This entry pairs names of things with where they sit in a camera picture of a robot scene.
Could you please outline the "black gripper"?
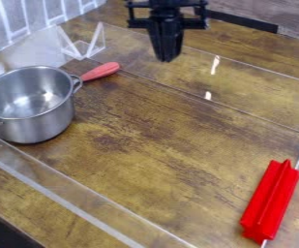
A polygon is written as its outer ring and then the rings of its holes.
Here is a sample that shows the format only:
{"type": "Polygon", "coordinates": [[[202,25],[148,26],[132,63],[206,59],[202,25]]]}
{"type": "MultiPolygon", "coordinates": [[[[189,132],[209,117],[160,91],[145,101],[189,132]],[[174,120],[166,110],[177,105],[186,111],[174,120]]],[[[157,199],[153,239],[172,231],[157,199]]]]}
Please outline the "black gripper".
{"type": "Polygon", "coordinates": [[[170,62],[181,52],[184,29],[206,28],[206,0],[124,0],[128,9],[128,27],[146,28],[149,41],[156,59],[160,62],[170,62]],[[184,18],[181,9],[190,7],[196,18],[184,18]],[[148,17],[134,17],[136,9],[148,9],[148,17]],[[168,27],[168,55],[165,56],[164,45],[158,25],[169,23],[168,27]]]}

